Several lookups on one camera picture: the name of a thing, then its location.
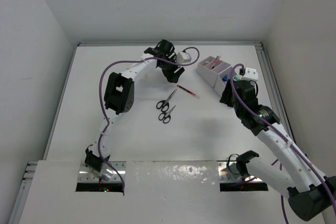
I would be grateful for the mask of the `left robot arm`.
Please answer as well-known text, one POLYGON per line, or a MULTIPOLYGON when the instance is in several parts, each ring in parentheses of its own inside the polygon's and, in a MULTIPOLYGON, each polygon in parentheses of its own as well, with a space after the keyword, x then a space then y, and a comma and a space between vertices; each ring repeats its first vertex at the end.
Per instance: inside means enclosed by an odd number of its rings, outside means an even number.
POLYGON ((160 68, 169 83, 177 83, 184 67, 192 63, 192 57, 182 50, 176 53, 174 45, 161 40, 154 48, 147 48, 138 60, 120 60, 108 65, 99 80, 99 103, 106 125, 98 140, 86 149, 85 165, 96 174, 105 177, 103 170, 116 171, 109 162, 107 133, 120 115, 134 105, 135 85, 150 71, 160 68))

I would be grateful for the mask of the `blue spray bottle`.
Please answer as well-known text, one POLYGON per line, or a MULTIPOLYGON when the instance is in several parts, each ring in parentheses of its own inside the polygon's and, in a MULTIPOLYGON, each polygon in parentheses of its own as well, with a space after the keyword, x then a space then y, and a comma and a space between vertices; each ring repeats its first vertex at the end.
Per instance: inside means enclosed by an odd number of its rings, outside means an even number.
POLYGON ((225 74, 224 76, 223 76, 223 78, 222 78, 222 81, 223 82, 226 82, 228 80, 228 74, 225 74))

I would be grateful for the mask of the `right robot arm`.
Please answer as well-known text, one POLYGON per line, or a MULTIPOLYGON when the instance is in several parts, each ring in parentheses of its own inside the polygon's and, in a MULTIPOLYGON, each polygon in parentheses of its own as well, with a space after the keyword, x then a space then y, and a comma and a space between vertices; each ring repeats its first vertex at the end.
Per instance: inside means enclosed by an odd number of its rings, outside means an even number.
POLYGON ((220 102, 234 108, 242 125, 263 142, 284 167, 279 170, 254 151, 236 157, 228 170, 233 177, 262 179, 284 199, 302 220, 309 221, 328 207, 335 207, 335 177, 318 170, 287 135, 279 117, 258 103, 254 85, 228 80, 220 102))

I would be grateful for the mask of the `small black scissors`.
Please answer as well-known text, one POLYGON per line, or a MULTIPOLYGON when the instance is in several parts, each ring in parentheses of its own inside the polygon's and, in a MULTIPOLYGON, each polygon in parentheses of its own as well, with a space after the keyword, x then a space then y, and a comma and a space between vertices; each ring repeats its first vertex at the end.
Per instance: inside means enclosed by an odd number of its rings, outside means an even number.
POLYGON ((173 112, 173 110, 176 108, 176 106, 174 105, 171 109, 169 109, 166 112, 162 112, 159 116, 158 116, 158 120, 161 121, 163 124, 168 124, 171 120, 171 113, 173 112))

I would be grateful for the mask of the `pink red pen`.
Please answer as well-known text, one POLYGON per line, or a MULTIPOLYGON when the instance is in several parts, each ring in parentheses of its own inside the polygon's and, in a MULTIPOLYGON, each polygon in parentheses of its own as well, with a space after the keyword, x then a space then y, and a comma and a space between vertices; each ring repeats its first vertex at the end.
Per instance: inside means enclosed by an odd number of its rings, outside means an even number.
POLYGON ((217 56, 216 59, 213 61, 213 63, 210 65, 209 69, 214 69, 220 64, 220 58, 221 56, 217 56))

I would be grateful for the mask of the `large black scissors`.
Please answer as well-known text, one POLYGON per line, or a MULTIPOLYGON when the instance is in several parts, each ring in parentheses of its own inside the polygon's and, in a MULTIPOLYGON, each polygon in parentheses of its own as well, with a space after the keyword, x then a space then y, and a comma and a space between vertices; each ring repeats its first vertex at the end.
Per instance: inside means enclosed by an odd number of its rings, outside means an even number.
POLYGON ((156 108, 158 110, 161 110, 162 112, 167 112, 170 107, 169 101, 173 98, 176 92, 177 92, 177 89, 175 89, 165 100, 159 101, 156 104, 156 108))

